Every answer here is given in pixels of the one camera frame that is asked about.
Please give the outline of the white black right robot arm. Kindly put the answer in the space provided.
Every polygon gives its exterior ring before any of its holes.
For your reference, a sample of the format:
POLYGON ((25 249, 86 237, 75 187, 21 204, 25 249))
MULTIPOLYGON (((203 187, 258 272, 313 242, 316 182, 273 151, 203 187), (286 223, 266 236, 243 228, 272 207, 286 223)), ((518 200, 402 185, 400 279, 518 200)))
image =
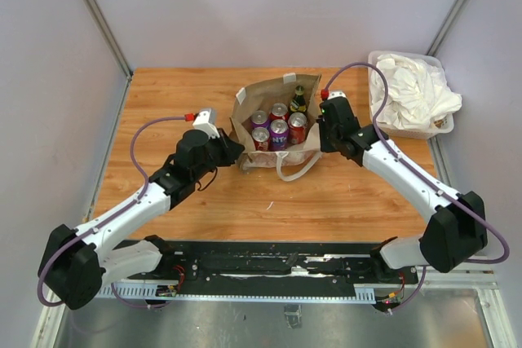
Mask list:
POLYGON ((394 187, 426 222, 422 235, 392 237, 370 252, 371 276, 386 283, 403 267, 430 266, 447 273, 488 243, 484 202, 432 177, 372 125, 360 126, 340 91, 320 104, 321 150, 338 152, 394 187))

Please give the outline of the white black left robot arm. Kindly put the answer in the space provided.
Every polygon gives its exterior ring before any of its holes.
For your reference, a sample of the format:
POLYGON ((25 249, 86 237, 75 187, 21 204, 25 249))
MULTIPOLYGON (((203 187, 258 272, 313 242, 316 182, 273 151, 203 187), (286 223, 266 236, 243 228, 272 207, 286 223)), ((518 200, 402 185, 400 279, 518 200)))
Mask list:
POLYGON ((104 286, 128 275, 149 272, 159 280, 169 277, 175 260, 151 240, 125 248, 118 245, 146 222, 202 191, 203 177, 235 164, 244 150, 222 129, 217 129, 215 136, 203 130, 188 130, 176 144, 175 152, 134 195, 88 223, 55 228, 38 268, 41 304, 53 305, 44 298, 43 287, 59 298, 59 305, 77 310, 104 286))

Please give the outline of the pink patterned canvas bag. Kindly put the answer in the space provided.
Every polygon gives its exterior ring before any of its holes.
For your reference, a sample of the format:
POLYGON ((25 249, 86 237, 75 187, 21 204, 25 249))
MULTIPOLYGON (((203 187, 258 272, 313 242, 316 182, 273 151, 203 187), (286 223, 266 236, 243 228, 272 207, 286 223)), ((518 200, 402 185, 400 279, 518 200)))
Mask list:
POLYGON ((319 75, 288 73, 257 82, 236 93, 232 135, 245 147, 241 170, 275 169, 292 182, 321 158, 319 108, 315 100, 319 75))

